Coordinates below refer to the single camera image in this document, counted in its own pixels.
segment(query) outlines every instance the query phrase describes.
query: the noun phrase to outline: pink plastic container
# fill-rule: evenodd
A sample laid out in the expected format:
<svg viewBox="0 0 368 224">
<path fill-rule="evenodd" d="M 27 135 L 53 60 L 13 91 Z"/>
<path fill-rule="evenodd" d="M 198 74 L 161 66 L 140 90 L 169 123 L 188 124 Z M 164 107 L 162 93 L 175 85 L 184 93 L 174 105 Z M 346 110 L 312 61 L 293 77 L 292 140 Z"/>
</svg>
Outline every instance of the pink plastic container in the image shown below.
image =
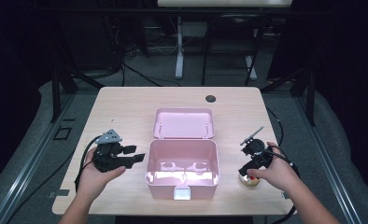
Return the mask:
<svg viewBox="0 0 368 224">
<path fill-rule="evenodd" d="M 212 198 L 219 183 L 212 112 L 161 108 L 156 113 L 146 182 L 154 198 Z"/>
</svg>

